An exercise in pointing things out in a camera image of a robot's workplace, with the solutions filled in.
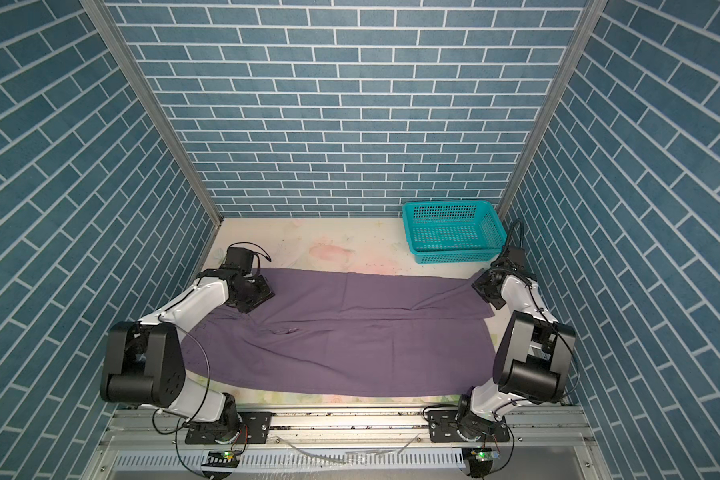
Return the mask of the purple trousers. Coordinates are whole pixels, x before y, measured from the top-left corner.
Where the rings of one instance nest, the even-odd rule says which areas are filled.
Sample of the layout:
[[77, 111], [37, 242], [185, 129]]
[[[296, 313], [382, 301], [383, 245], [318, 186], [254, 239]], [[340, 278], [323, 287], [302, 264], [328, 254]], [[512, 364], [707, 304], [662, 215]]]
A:
[[247, 389], [358, 397], [462, 394], [492, 377], [492, 314], [468, 279], [268, 269], [274, 295], [219, 306], [186, 368]]

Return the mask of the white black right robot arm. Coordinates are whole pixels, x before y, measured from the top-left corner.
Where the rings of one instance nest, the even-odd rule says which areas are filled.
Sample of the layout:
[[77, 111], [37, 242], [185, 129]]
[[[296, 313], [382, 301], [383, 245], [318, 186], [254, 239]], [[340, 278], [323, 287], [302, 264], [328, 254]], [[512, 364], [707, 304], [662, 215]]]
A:
[[504, 417], [525, 404], [563, 399], [574, 363], [576, 332], [548, 311], [538, 283], [524, 271], [492, 266], [473, 283], [510, 318], [496, 351], [492, 379], [460, 398], [457, 432], [466, 441], [501, 437]]

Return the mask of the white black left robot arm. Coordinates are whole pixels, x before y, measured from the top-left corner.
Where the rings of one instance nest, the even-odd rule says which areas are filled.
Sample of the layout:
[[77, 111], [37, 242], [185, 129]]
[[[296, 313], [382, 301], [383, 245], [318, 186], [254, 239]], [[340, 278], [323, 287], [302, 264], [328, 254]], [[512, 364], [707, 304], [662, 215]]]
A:
[[227, 305], [248, 313], [274, 296], [265, 277], [240, 268], [208, 269], [183, 293], [135, 322], [110, 329], [100, 396], [109, 403], [147, 405], [178, 418], [160, 435], [187, 432], [188, 445], [243, 448], [267, 441], [272, 414], [240, 413], [234, 397], [186, 376], [183, 339], [195, 345], [191, 330], [215, 308]]

